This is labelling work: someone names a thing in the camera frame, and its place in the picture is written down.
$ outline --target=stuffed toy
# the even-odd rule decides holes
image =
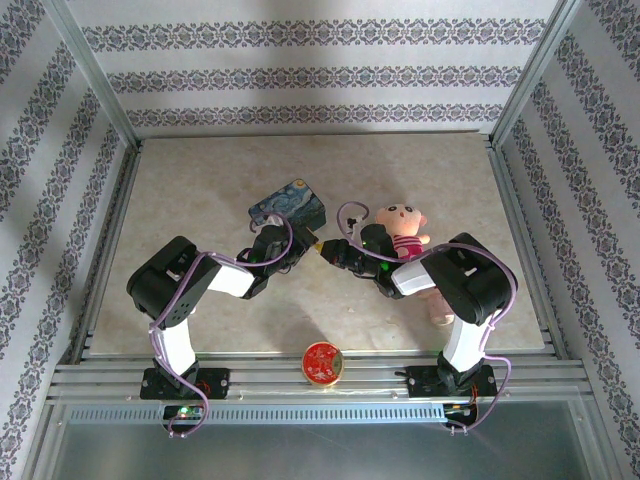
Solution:
[[[391,236],[398,258],[411,258],[421,254],[422,246],[431,240],[429,235],[418,235],[420,227],[427,224],[427,217],[420,210],[402,203],[378,210],[376,223],[384,225]],[[440,290],[430,288],[419,293],[418,296],[426,300],[429,319],[434,325],[442,326],[453,322],[453,310]]]

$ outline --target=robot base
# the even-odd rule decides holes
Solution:
[[[406,377],[409,398],[452,396],[440,380],[436,365],[405,367],[405,371],[397,372],[397,375]],[[482,365],[471,379],[469,388],[457,392],[455,396],[471,397],[471,385],[475,384],[478,387],[479,397],[495,397],[498,393],[495,378],[493,368]]]
[[[229,391],[227,368],[200,368],[193,382],[210,400],[224,400]],[[200,396],[189,390],[180,395],[176,389],[156,368],[147,368],[140,387],[142,400],[201,400]]]

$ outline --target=pink plush doll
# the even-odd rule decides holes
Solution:
[[[427,217],[420,210],[401,203],[378,210],[376,223],[384,225],[393,239],[398,258],[411,258],[422,253],[422,245],[431,240],[429,235],[418,235],[420,227],[427,224]]]
[[[429,235],[418,235],[418,230],[427,224],[427,217],[413,207],[397,203],[381,208],[376,213],[376,223],[384,225],[393,239],[393,248],[398,258],[411,258],[422,253],[422,245],[429,243]],[[434,325],[447,325],[454,314],[449,304],[437,288],[418,293],[427,301],[429,318]]]

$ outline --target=wall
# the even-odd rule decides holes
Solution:
[[[569,351],[640,477],[640,16],[585,2],[502,153]]]
[[[0,478],[19,478],[124,145],[37,0],[0,0]]]
[[[141,137],[490,132],[555,0],[71,0]]]

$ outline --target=table surface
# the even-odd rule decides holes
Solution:
[[[125,287],[176,235],[199,250],[235,256],[253,244],[248,208],[302,178],[327,209],[320,240],[339,237],[338,207],[416,206],[431,245],[462,231],[515,272],[516,303],[488,349],[536,350],[542,336],[480,135],[386,134],[147,140],[98,315],[91,354],[150,354],[148,318]],[[438,351],[449,327],[428,320],[424,300],[383,297],[373,282],[327,264],[312,250],[287,275],[246,301],[207,292],[189,317],[197,352],[295,353],[328,340],[344,351]]]

